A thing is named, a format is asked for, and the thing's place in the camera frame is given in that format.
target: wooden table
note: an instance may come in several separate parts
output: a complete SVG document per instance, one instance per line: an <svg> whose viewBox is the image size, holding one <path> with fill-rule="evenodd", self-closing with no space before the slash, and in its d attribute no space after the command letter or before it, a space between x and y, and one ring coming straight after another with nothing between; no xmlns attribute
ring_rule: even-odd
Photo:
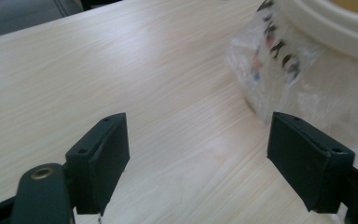
<svg viewBox="0 0 358 224"><path fill-rule="evenodd" d="M269 130L225 65L260 4L125 0L0 36L0 202L127 112L131 160L103 223L331 223L266 159Z"/></svg>

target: screw hole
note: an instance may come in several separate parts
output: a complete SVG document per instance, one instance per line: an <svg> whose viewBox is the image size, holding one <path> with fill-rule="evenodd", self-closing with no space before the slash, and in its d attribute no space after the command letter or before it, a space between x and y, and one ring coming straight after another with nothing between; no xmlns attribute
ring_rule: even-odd
<svg viewBox="0 0 358 224"><path fill-rule="evenodd" d="M334 148L332 148L331 150L334 151L334 152L336 152L336 153L342 153L342 152L343 152L342 149L337 148L337 147L334 147Z"/></svg>
<svg viewBox="0 0 358 224"><path fill-rule="evenodd" d="M87 152L87 150L85 148L81 148L81 149L78 150L79 154L84 154L86 152Z"/></svg>
<svg viewBox="0 0 358 224"><path fill-rule="evenodd" d="M49 175L53 174L54 170L50 167L43 167L35 172L32 173L32 179L43 179L48 177Z"/></svg>

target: white plastic container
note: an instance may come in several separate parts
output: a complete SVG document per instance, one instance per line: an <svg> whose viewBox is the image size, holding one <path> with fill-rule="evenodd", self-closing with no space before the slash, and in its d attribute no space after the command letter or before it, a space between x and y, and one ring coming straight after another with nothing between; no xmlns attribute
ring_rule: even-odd
<svg viewBox="0 0 358 224"><path fill-rule="evenodd" d="M355 151L358 167L358 0L332 1L266 0L227 62L262 120L298 116Z"/></svg>

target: gray floor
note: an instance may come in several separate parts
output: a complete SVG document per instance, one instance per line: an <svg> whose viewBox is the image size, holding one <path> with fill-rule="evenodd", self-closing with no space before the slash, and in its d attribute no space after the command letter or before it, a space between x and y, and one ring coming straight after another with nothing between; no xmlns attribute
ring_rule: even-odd
<svg viewBox="0 0 358 224"><path fill-rule="evenodd" d="M73 0L0 0L0 35L79 12Z"/></svg>

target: clear plastic bag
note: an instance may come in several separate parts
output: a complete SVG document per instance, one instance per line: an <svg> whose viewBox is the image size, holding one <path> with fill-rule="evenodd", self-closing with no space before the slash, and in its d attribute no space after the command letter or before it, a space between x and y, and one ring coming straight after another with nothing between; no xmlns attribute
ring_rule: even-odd
<svg viewBox="0 0 358 224"><path fill-rule="evenodd" d="M226 60L262 120L298 116L355 151L358 168L358 59L307 37L273 5L234 36Z"/></svg>

